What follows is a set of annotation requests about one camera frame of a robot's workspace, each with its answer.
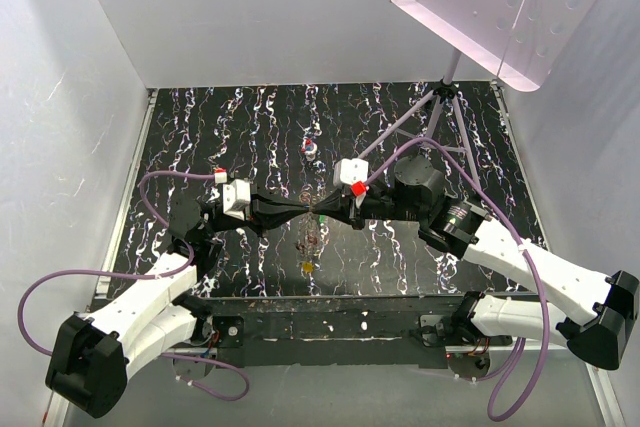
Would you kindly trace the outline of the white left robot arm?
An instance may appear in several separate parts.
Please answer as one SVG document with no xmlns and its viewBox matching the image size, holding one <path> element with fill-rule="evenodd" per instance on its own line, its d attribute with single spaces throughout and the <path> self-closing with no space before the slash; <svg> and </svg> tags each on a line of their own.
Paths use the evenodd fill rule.
<svg viewBox="0 0 640 427">
<path fill-rule="evenodd" d="M 106 306 L 71 315 L 59 328 L 45 384 L 94 418 L 108 413 L 128 381 L 176 344 L 205 345 L 211 320 L 176 305 L 215 263 L 216 233 L 248 228 L 258 234 L 308 212 L 306 204 L 271 194 L 252 194 L 238 216 L 221 202 L 179 195 L 171 202 L 169 249 L 148 271 Z"/>
</svg>

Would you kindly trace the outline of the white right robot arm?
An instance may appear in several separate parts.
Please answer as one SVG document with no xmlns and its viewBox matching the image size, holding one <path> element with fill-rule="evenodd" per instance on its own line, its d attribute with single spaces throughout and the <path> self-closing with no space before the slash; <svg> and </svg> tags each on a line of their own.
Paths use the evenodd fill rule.
<svg viewBox="0 0 640 427">
<path fill-rule="evenodd" d="M 391 184 L 365 179 L 362 160 L 338 163 L 338 188 L 313 210 L 360 229 L 368 220 L 414 222 L 428 246 L 486 267 L 537 294 L 539 304 L 468 293 L 452 320 L 464 344 L 483 337 L 548 339 L 579 359 L 620 367 L 639 315 L 639 280 L 573 264 L 535 244 L 515 240 L 506 224 L 479 205 L 445 192 L 444 176 L 421 156 L 404 157 Z"/>
</svg>

